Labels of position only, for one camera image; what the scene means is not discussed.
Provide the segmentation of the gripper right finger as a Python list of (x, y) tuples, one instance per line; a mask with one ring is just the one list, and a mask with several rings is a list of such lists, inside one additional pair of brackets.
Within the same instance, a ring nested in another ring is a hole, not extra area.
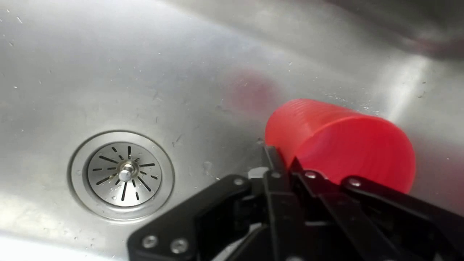
[(464, 217), (360, 176), (335, 185), (304, 169), (289, 172), (346, 238), (352, 261), (464, 261)]

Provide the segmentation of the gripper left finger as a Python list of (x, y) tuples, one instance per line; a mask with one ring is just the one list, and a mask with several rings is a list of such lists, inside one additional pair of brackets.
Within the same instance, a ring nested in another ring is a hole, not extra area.
[(277, 150), (264, 146), (262, 177), (229, 175), (136, 230), (129, 261), (304, 260), (303, 215)]

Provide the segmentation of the red plastic cup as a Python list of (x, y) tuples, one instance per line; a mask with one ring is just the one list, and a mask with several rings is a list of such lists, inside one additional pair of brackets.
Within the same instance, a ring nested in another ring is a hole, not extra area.
[(265, 143), (277, 149), (287, 169), (298, 160), (340, 184), (360, 176), (408, 193), (416, 158), (408, 136), (392, 122), (313, 99), (294, 99), (276, 109)]

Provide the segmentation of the sink drain strainer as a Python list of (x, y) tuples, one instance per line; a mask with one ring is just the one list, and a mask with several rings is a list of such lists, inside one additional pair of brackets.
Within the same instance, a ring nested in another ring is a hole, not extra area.
[(91, 213), (111, 221), (138, 221), (167, 203), (175, 172), (155, 140), (134, 132), (106, 132), (76, 149), (68, 180)]

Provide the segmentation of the stainless steel sink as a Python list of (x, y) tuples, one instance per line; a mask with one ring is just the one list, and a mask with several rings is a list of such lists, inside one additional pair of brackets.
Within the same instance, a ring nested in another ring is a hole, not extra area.
[[(0, 0), (0, 260), (127, 260), (131, 231), (258, 167), (268, 117), (303, 98), (394, 122), (411, 193), (464, 215), (464, 0)], [(109, 131), (172, 161), (149, 217), (70, 189), (75, 151)]]

